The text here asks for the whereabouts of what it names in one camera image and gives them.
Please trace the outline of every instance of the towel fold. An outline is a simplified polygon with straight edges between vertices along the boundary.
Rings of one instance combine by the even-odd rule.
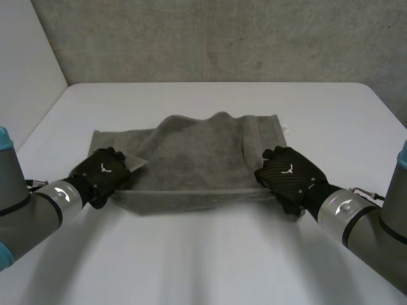
[[[112,146],[138,160],[140,168],[111,200],[147,215],[275,200],[253,173],[262,152],[277,145],[286,141],[276,115],[219,112],[206,120],[169,116],[155,129],[95,131],[89,153]]]

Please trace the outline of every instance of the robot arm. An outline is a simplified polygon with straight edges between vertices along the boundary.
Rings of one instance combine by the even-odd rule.
[[[0,127],[0,271],[80,213],[86,203],[101,208],[130,172],[124,155],[99,149],[63,180],[32,194],[27,188],[13,142]]]
[[[290,147],[267,150],[263,157],[255,176],[287,214],[298,219],[308,210],[323,230],[407,294],[407,141],[383,208],[328,184],[319,168]]]
[[[383,208],[344,189],[324,200],[317,221],[407,295],[407,142],[397,159]]]

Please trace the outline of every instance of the towel tag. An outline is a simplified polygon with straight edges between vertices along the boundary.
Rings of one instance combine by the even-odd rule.
[[[290,129],[288,129],[287,124],[281,124],[281,129],[282,129],[282,133],[284,135],[289,135],[290,134]]]

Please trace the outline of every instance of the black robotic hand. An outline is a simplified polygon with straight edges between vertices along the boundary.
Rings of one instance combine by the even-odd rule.
[[[271,190],[286,214],[298,219],[305,213],[307,191],[318,183],[327,183],[326,176],[291,147],[267,149],[263,159],[263,168],[254,172],[257,181]]]
[[[90,194],[87,200],[84,200],[84,204],[89,201],[94,208],[102,208],[114,190],[130,177],[130,171],[126,169],[124,160],[123,153],[116,152],[112,147],[98,149],[75,167],[66,181],[70,182],[69,179],[81,177],[84,183],[80,188],[84,191],[80,193]]]

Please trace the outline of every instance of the table surface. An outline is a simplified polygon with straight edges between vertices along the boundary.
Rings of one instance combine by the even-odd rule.
[[[154,128],[171,114],[278,114],[288,145],[330,183],[385,194],[407,130],[357,83],[74,85],[18,152],[27,178],[56,180],[93,130]],[[0,274],[1,304],[406,304],[306,214],[247,203],[139,217],[108,203]]]

